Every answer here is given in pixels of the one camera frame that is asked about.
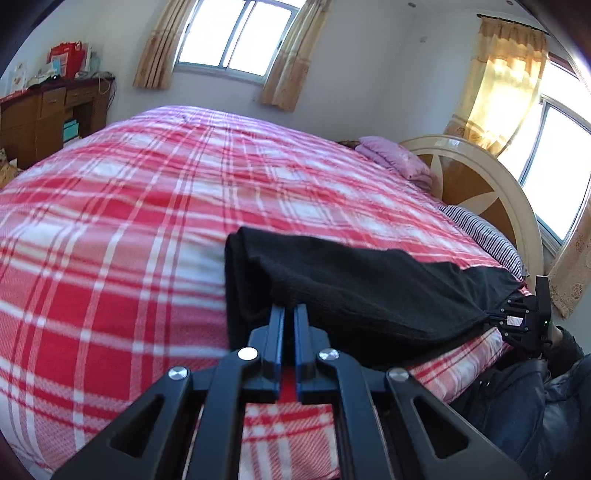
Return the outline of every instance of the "window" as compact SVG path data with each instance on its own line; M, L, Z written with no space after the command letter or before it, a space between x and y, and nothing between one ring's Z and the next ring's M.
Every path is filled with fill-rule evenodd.
M306 0L199 0L179 64L263 79Z
M531 108L499 161L521 184L544 243L557 251L589 188L591 95L575 75L555 63L546 65L540 89L540 103Z

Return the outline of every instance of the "desk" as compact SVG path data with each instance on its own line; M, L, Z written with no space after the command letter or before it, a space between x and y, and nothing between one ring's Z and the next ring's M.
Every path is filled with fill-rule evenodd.
M54 80L0 100L0 148L25 169L63 148L64 122L77 120L81 137L104 128L114 81Z

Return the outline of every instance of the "beige curtain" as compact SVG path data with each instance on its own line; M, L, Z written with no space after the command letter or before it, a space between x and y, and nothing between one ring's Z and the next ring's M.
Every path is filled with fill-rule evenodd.
M332 0L307 0L298 12L261 93L263 105L293 112Z
M482 18L462 98L445 133L500 155L539 101L547 57L543 32Z
M139 60L134 87L170 88L183 31L197 0L167 0Z
M588 200L579 223L550 273L552 301L568 318L591 281L591 202Z

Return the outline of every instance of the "headboard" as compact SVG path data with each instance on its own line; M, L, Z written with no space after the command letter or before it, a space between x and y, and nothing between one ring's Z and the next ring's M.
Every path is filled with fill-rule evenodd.
M542 240L534 211L513 175L486 150L462 138L426 135L401 145L431 167L433 196L481 216L515 245L534 293L535 276L544 274Z

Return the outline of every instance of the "teal box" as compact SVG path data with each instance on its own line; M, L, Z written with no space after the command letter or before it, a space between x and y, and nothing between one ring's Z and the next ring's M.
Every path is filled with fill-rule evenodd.
M71 140L78 136L78 129L80 125L76 120L72 120L64 124L64 142Z

